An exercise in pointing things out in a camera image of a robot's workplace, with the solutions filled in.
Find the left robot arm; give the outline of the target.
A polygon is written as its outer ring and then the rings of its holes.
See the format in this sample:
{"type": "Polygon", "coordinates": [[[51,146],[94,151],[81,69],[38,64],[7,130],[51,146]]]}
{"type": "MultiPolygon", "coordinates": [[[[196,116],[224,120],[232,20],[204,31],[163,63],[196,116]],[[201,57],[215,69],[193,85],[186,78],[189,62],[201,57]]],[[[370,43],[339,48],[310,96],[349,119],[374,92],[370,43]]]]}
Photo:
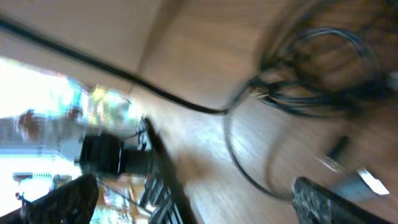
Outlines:
{"type": "Polygon", "coordinates": [[[77,163],[83,171],[94,174],[106,190],[148,215],[149,223],[196,224],[173,162],[149,118],[139,120],[132,138],[136,143],[128,144],[110,133],[87,135],[77,163]],[[143,179],[143,190],[138,199],[132,199],[103,180],[123,174],[143,179]]]}

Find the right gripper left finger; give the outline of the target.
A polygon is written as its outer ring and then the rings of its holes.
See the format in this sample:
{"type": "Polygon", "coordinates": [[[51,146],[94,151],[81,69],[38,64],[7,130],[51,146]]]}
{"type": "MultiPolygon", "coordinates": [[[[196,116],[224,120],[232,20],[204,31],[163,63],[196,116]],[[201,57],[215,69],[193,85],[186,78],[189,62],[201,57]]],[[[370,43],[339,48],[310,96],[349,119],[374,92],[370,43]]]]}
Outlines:
{"type": "Polygon", "coordinates": [[[96,177],[85,174],[33,202],[20,196],[21,208],[2,216],[1,223],[89,223],[98,197],[96,177]]]}

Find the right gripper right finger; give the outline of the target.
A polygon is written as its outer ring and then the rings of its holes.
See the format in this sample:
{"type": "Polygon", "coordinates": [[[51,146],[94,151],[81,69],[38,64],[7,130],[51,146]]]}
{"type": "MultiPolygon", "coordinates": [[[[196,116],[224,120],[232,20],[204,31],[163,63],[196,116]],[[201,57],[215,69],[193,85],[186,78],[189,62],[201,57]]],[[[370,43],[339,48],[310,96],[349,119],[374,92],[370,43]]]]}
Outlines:
{"type": "Polygon", "coordinates": [[[300,224],[390,224],[306,177],[296,179],[292,205],[300,224]]]}

